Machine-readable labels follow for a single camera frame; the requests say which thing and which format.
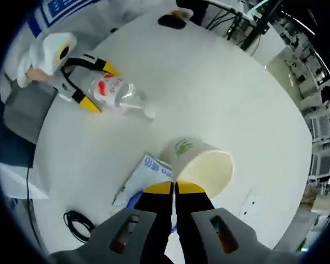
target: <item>white lab coat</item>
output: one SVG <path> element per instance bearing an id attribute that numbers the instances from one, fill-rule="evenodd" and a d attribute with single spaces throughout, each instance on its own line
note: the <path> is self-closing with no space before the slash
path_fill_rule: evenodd
<path id="1" fill-rule="evenodd" d="M 71 0 L 72 3 L 53 10 L 58 1 L 45 0 L 34 11 L 13 40 L 3 64 L 0 76 L 0 95 L 3 102 L 10 94 L 9 82 L 2 77 L 6 73 L 10 80 L 17 78 L 17 68 L 32 42 L 42 40 L 54 32 L 73 33 L 79 48 L 94 49 L 111 34 L 113 28 L 126 23 L 159 5 L 176 7 L 175 0 Z"/>

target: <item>desk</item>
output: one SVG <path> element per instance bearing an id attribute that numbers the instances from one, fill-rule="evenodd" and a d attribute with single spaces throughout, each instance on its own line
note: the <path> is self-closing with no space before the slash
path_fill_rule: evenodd
<path id="1" fill-rule="evenodd" d="M 48 112 L 30 177 L 44 179 L 49 191 L 49 199 L 34 201 L 49 252 L 81 245 L 65 226 L 64 212 L 75 209 L 96 224 L 105 221 L 144 153 L 159 153 L 184 135 L 231 154 L 233 180 L 213 202 L 238 216 L 252 195 L 259 196 L 246 221 L 260 242 L 273 248 L 296 213 L 312 138 L 295 104 L 240 48 L 191 22 L 182 30 L 160 26 L 157 19 L 165 13 L 134 20 L 95 49 L 149 95 L 156 111 L 152 123 L 88 113 L 59 97 Z M 180 250 L 179 244 L 174 248 Z"/>

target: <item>floor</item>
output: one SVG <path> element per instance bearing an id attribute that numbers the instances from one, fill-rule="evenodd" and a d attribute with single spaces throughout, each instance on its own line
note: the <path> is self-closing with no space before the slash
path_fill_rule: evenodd
<path id="1" fill-rule="evenodd" d="M 289 94 L 291 99 L 297 105 L 302 97 L 296 85 L 294 76 L 292 75 L 289 67 L 286 65 L 281 56 L 276 56 L 267 66 L 266 69 L 270 72 L 280 85 Z"/>

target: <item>hand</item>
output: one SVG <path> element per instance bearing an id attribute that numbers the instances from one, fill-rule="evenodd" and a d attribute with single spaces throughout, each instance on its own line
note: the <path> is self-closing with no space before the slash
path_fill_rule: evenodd
<path id="1" fill-rule="evenodd" d="M 41 69 L 34 69 L 29 68 L 29 70 L 26 72 L 26 76 L 28 79 L 31 79 L 32 81 L 47 81 L 49 79 L 49 75 L 47 75 L 44 71 Z"/>

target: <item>paper cup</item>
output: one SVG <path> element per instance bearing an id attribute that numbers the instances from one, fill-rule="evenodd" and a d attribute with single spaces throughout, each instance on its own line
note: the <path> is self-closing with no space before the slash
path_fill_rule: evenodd
<path id="1" fill-rule="evenodd" d="M 160 159 L 171 165 L 174 182 L 183 180 L 197 184 L 209 198 L 221 193 L 233 175 L 229 154 L 190 137 L 171 141 Z"/>

